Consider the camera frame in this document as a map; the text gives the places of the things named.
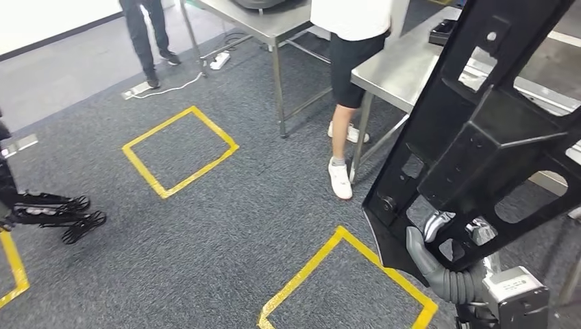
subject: white sneaker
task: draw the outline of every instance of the white sneaker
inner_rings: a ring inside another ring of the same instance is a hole
[[[329,130],[327,130],[327,136],[333,138],[333,121],[329,123]],[[359,139],[359,129],[353,126],[353,123],[349,124],[349,129],[347,129],[347,140],[351,143],[357,143]],[[363,142],[369,142],[369,134],[365,134]]]
[[[347,176],[347,165],[334,166],[333,158],[331,158],[329,161],[329,176],[331,176],[333,192],[335,192],[340,199],[348,200],[353,197],[351,182]]]

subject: sock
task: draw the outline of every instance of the sock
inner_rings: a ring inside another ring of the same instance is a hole
[[[331,158],[331,165],[332,166],[337,166],[337,167],[338,166],[345,166],[345,159],[344,158],[343,159],[338,159],[338,158],[332,157]]]

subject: white t-shirt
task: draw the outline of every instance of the white t-shirt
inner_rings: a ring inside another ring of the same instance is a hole
[[[348,41],[379,36],[389,29],[393,0],[312,0],[310,20]]]

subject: black shorts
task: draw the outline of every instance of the black shorts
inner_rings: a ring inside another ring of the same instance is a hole
[[[331,33],[331,86],[339,105],[347,108],[361,106],[365,90],[351,83],[351,70],[380,52],[387,36],[389,31],[370,39],[347,41]]]

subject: black pants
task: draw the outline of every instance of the black pants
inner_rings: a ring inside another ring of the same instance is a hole
[[[351,70],[379,53],[389,34],[387,31],[373,38],[347,41],[331,33],[331,86],[337,104],[346,108],[361,106],[365,90],[351,83]]]
[[[153,65],[153,54],[147,35],[147,26],[143,19],[140,5],[148,11],[149,18],[156,33],[156,43],[160,53],[168,51],[169,39],[165,31],[165,17],[161,0],[119,0],[123,15],[127,21],[127,28],[133,42],[133,48],[145,75],[152,74],[155,69]]]

